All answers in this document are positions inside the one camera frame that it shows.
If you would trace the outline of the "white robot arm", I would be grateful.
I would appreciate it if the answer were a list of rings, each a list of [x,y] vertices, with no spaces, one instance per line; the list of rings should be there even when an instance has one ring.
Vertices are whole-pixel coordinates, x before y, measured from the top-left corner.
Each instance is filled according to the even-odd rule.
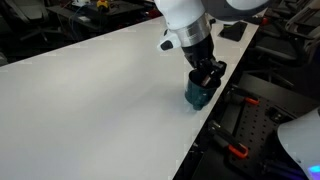
[[[269,0],[154,0],[165,19],[166,29],[158,49],[181,48],[189,64],[204,78],[201,85],[220,79],[226,64],[216,61],[207,15],[225,22],[237,22],[264,10]]]

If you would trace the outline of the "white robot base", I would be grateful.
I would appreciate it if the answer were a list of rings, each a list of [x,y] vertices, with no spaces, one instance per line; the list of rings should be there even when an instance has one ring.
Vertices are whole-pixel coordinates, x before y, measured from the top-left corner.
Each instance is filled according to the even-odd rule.
[[[320,180],[320,108],[277,129],[280,144],[309,180]]]

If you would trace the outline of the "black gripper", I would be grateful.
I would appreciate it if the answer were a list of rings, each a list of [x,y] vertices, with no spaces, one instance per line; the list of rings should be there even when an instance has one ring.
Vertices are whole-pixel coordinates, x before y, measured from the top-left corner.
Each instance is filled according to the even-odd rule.
[[[189,64],[194,69],[198,69],[203,76],[201,83],[207,75],[213,79],[220,79],[225,74],[227,64],[224,61],[214,60],[214,44],[211,35],[197,44],[183,47],[182,50]]]

